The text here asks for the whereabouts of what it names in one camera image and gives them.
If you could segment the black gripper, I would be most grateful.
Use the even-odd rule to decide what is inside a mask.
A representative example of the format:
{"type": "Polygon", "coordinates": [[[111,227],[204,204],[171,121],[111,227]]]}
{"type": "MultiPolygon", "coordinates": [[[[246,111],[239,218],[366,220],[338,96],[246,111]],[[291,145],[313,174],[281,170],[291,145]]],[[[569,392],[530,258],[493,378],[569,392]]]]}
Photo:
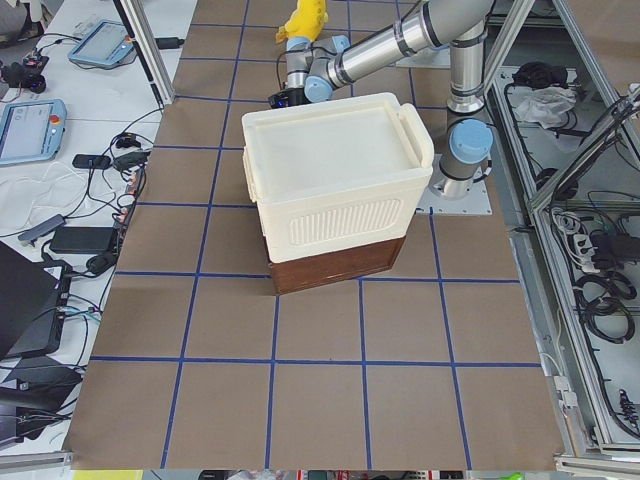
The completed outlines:
{"type": "Polygon", "coordinates": [[[271,108],[287,108],[305,104],[305,93],[300,88],[285,88],[268,97],[271,108]]]}

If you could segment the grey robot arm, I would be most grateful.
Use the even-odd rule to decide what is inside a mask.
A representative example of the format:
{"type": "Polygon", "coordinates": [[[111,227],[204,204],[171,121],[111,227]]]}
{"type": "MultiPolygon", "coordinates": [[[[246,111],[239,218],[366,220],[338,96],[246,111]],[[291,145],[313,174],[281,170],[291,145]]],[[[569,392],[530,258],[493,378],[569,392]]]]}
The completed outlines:
{"type": "Polygon", "coordinates": [[[334,91],[426,48],[481,52],[487,1],[428,1],[418,13],[352,45],[318,39],[327,15],[299,6],[278,37],[286,42],[287,82],[269,99],[259,135],[247,136],[245,173],[259,201],[339,192],[422,192],[432,175],[433,142],[415,108],[392,93],[334,100],[334,91]]]}

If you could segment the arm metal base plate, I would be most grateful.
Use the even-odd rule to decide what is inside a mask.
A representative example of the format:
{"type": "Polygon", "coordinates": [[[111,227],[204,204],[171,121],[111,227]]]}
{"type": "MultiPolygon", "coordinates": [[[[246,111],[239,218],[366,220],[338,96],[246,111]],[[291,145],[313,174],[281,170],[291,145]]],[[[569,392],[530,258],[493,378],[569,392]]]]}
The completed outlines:
{"type": "Polygon", "coordinates": [[[441,154],[433,160],[433,174],[416,207],[419,214],[488,216],[493,213],[486,183],[474,178],[457,181],[440,169],[441,154]]]}

